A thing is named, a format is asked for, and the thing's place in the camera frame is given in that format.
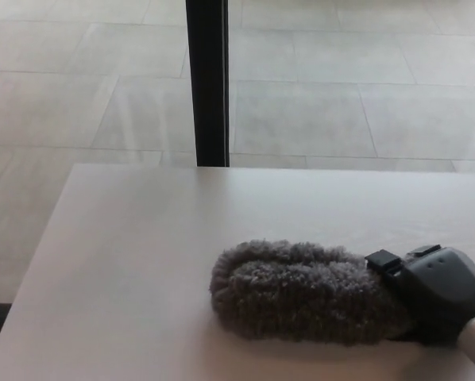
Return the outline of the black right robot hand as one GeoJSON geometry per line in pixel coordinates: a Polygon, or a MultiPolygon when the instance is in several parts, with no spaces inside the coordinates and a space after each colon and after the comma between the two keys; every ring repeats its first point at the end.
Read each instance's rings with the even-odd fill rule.
{"type": "Polygon", "coordinates": [[[475,263],[462,251],[439,244],[400,258],[386,250],[365,257],[368,269],[405,307],[412,327],[394,341],[430,346],[456,344],[475,318],[475,263]]]}

